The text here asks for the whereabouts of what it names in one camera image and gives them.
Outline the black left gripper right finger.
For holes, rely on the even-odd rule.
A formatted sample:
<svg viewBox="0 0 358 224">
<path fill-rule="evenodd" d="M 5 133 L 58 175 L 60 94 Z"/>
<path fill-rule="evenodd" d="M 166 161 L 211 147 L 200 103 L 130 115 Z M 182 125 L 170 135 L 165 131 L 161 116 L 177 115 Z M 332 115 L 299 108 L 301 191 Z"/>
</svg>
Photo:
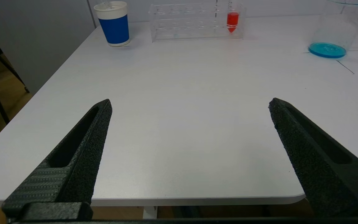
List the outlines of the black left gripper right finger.
<svg viewBox="0 0 358 224">
<path fill-rule="evenodd" d="M 279 98 L 270 116 L 314 214 L 358 217 L 358 157 Z"/>
</svg>

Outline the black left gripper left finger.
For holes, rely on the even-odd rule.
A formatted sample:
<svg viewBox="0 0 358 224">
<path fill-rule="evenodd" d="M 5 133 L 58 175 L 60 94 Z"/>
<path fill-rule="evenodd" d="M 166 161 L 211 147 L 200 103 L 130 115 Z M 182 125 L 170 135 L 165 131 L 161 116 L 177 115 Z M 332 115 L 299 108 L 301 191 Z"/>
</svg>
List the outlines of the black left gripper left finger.
<svg viewBox="0 0 358 224">
<path fill-rule="evenodd" d="M 112 115 L 96 103 L 2 204 L 8 223 L 89 223 Z"/>
</svg>

